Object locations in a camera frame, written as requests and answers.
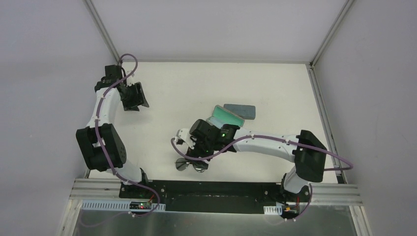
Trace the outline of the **thin-frame sunglasses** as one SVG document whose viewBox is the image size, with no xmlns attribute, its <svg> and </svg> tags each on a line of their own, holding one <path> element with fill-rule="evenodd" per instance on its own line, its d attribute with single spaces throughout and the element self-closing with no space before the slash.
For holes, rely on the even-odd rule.
<svg viewBox="0 0 417 236">
<path fill-rule="evenodd" d="M 198 173 L 203 173 L 209 167 L 209 164 L 205 161 L 193 161 L 185 158 L 179 158 L 175 162 L 175 167 L 178 171 L 184 171 L 188 167 L 193 167 Z"/>
</svg>

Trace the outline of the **blue-green glasses case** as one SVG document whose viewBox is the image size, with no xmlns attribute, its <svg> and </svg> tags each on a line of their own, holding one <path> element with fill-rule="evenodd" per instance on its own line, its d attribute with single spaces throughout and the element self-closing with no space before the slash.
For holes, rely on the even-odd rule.
<svg viewBox="0 0 417 236">
<path fill-rule="evenodd" d="M 256 118 L 256 107 L 253 105 L 224 104 L 223 107 L 243 119 L 254 120 Z"/>
</svg>

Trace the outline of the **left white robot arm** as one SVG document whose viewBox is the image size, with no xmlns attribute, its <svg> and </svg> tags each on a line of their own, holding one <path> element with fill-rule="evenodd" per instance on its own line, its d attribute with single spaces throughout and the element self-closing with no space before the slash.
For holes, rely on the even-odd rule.
<svg viewBox="0 0 417 236">
<path fill-rule="evenodd" d="M 126 112 L 138 112 L 149 103 L 140 82 L 128 84 L 121 65 L 105 66 L 105 76 L 94 87 L 96 103 L 85 128 L 76 131 L 81 154 L 89 170 L 116 173 L 122 182 L 131 186 L 138 199 L 149 195 L 150 186 L 143 169 L 127 159 L 127 151 L 113 125 L 119 104 Z"/>
</svg>

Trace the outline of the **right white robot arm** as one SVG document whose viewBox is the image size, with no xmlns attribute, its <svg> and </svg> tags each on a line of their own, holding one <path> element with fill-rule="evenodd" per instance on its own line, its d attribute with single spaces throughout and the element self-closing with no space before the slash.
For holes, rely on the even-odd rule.
<svg viewBox="0 0 417 236">
<path fill-rule="evenodd" d="M 187 156 L 212 159 L 225 152 L 252 152 L 282 158 L 294 164 L 279 188 L 281 199 L 290 202 L 307 184 L 323 181 L 326 147 L 308 130 L 297 135 L 273 135 L 245 129 L 234 124 L 218 128 L 206 120 L 197 120 L 190 129 L 178 132 L 188 145 Z"/>
</svg>

